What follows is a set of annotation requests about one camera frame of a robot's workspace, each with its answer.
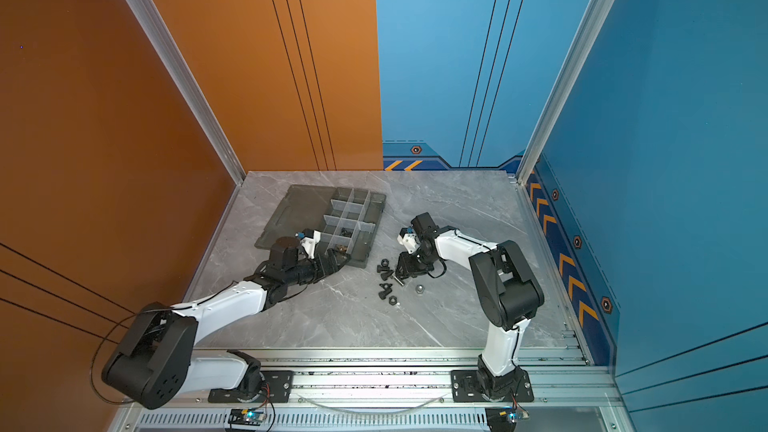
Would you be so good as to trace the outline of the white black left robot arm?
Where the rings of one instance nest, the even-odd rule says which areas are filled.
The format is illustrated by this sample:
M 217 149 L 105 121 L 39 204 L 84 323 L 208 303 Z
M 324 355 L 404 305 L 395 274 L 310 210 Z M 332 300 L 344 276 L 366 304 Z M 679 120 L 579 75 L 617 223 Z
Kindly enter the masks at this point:
M 306 234 L 281 237 L 268 259 L 242 280 L 191 302 L 143 307 L 105 362 L 102 382 L 149 410 L 205 390 L 238 402 L 264 399 L 266 380 L 257 358 L 235 349 L 198 356 L 194 349 L 214 332 L 288 300 L 290 287 L 318 283 L 350 263 L 347 247 L 318 251 L 317 244 Z

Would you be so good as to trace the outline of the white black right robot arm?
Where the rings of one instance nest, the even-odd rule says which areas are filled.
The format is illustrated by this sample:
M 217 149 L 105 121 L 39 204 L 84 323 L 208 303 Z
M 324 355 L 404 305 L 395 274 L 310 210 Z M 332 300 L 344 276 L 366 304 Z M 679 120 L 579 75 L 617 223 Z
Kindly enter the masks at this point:
M 449 262 L 471 272 L 489 324 L 472 392 L 491 402 L 533 402 L 533 385 L 518 354 L 545 295 L 520 246 L 512 240 L 486 242 L 432 223 L 402 228 L 397 241 L 405 248 L 398 257 L 399 275 L 430 276 L 437 264 Z

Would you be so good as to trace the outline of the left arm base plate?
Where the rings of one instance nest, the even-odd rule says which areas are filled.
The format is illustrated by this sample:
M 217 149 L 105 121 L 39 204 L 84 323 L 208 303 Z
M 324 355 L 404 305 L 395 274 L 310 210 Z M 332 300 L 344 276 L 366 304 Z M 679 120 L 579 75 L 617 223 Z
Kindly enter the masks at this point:
M 289 402 L 293 382 L 294 372 L 291 370 L 260 371 L 235 389 L 212 389 L 207 401 L 214 404 L 285 404 Z

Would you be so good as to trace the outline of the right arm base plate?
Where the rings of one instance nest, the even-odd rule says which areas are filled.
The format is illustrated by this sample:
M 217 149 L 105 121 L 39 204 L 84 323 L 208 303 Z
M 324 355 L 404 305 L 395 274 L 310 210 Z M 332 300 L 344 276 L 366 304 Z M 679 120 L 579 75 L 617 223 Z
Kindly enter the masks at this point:
M 516 367 L 503 376 L 484 370 L 459 369 L 450 373 L 453 401 L 532 403 L 535 400 L 529 374 Z

